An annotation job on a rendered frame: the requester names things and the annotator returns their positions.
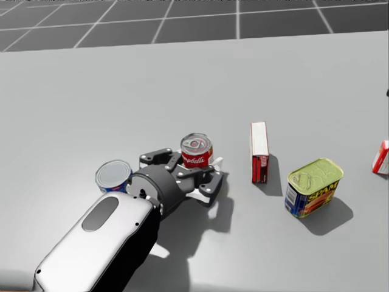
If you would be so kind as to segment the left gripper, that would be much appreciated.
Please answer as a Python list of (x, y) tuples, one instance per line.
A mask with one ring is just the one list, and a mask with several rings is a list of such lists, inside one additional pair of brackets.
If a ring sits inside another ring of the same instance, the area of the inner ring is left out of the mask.
[(222, 162), (223, 158), (218, 157), (206, 167), (186, 169), (180, 150), (163, 148), (148, 152), (139, 156), (140, 170), (130, 177), (127, 192), (153, 203), (162, 220), (188, 199), (210, 207), (224, 179)]

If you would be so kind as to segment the red and white can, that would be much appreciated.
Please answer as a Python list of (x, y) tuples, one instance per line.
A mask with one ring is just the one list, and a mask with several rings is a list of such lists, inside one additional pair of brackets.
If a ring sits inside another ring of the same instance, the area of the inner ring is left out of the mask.
[(183, 137), (181, 154), (187, 169), (206, 167), (214, 161), (212, 141), (204, 133), (190, 133)]

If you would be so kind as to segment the blue flat can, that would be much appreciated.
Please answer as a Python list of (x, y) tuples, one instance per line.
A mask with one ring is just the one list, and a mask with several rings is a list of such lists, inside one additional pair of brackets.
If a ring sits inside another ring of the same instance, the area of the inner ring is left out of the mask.
[(102, 193), (127, 192), (128, 180), (133, 175), (131, 166), (116, 159), (104, 163), (95, 173), (95, 182)]

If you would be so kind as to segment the green and blue rectangular can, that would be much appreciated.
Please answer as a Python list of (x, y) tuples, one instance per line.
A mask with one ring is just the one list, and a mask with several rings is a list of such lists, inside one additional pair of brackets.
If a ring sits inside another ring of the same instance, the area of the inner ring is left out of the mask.
[(329, 204), (344, 172), (328, 158), (319, 158), (287, 176), (286, 209), (296, 218), (305, 218)]

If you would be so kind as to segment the red and white carton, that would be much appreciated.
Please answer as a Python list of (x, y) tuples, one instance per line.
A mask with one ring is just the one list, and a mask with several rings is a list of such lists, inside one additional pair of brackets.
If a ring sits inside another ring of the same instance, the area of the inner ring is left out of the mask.
[(383, 140), (372, 163), (372, 172), (389, 175), (389, 140)]

